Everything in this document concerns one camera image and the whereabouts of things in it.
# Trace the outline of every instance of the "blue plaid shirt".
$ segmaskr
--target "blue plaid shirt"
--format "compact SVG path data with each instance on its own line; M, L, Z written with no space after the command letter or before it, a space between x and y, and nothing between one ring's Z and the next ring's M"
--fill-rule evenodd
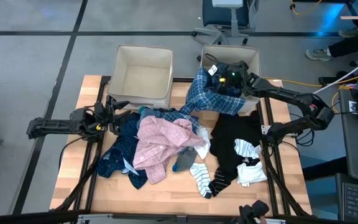
M167 121L173 122L176 119L187 119L193 125L193 132L196 133L197 129L199 128L200 124L198 122L197 116L190 116L187 114L179 113L178 111L166 112L162 113L162 118L166 119Z
M245 99L220 95L205 88L207 84L206 70L201 67L193 80L187 95L186 104L180 108L180 113L190 114L193 110L210 110L223 114L235 115L242 108Z

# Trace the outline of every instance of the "striped sock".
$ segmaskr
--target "striped sock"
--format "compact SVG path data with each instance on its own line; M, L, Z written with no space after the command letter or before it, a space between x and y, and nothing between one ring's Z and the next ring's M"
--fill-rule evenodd
M204 198L211 198L211 189L208 184L211 182L208 170L205 164L193 163L190 167L190 173L196 179L198 190Z
M231 184L231 181L228 181L226 179L227 179L227 177L226 177L225 172L219 170L219 168L216 169L215 179L213 181L211 181L211 183L209 183L209 185L208 185L208 187L211 189L212 195L214 197L216 197L218 195L218 193L220 193L220 191L222 191L223 189L225 189L226 187L228 187Z
M236 151L237 155L242 157L251 157L253 159L258 158L258 153L260 153L260 146L254 147L251 143L243 140L243 139L236 139L234 140L234 150Z

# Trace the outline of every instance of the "wooden tabletop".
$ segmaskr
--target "wooden tabletop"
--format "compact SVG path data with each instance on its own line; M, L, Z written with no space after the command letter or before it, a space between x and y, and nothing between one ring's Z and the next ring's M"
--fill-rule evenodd
M78 97L77 108L95 103L100 80L100 75L86 75L84 77ZM278 80L273 80L272 83L277 86L282 86L281 81ZM190 85L191 83L173 83L170 107L180 108L185 103L186 93ZM106 96L106 89L107 88L104 90L103 98ZM286 103L271 100L271 105L274 121L290 121ZM262 102L262 110L265 113L264 102ZM205 126L209 133L211 133L219 113L200 111L199 113L194 113L194 115L200 117L200 124ZM68 141L77 137L78 136L69 136ZM112 133L107 132L105 134L102 154L111 147L115 139L116 136ZM286 137L284 141L296 144L293 138ZM66 148L50 208L59 206L77 184L84 158L85 146L85 141L78 141ZM302 208L311 214L298 152L286 144L281 144L279 150L286 186ZM205 199L198 192L196 182L190 172L172 172L172 165L175 161L176 156L170 159L166 179L157 184L147 182L139 190L136 190L135 187L132 186L127 175L123 175L118 171L115 171L108 179L97 176L91 211L103 213L238 216L238 208L240 205L251 205L258 199L270 206L270 194L267 181L251 184L250 187L242 187L234 180L232 184L224 189L217 197ZM205 161L201 161L201 159L197 157L196 162L205 162L211 179L213 179L214 172L216 168L218 168L216 158L209 153ZM87 192L88 184L84 187L80 208L85 207ZM279 212L283 213L281 195L277 186L276 196ZM271 208L267 215L272 215Z

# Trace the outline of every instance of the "storage bin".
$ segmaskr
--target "storage bin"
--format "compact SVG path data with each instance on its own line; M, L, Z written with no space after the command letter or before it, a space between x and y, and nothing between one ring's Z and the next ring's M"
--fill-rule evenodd
M172 87L173 51L162 47L120 45L107 93L129 101L124 109L140 106L168 108Z
M236 63L243 60L249 66L249 73L253 72L254 74L261 77L259 50L257 49L243 46L204 45L201 53L201 66L210 68L215 64L215 62L212 62L210 59L206 58L204 56L205 54L211 54L215 56L220 62L224 63ZM245 98L247 101L240 109L239 113L248 112L254 106L256 106L260 100L258 97L244 96L244 94L242 94L240 97Z

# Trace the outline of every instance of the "black robotic arm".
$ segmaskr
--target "black robotic arm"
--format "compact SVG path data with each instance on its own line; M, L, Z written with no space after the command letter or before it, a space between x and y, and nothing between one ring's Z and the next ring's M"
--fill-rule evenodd
M97 102L92 106L93 110L90 107L76 109L70 114L70 119L35 118L30 121L27 135L29 139L33 139L47 134L77 134L91 142L95 142L97 134L107 128L118 135L120 125L130 111L116 114L115 110L123 109L128 103L116 102L113 97L107 96L106 106Z
M268 80L247 72L248 66L241 62L239 73L241 74L242 92L247 95L259 98L267 97L280 100L297 106L303 117L288 123L271 124L266 138L271 146L281 143L286 134L301 134L303 130L311 128L313 130L324 130L334 118L333 110L317 95L313 93L298 93L286 90L281 87L273 86Z

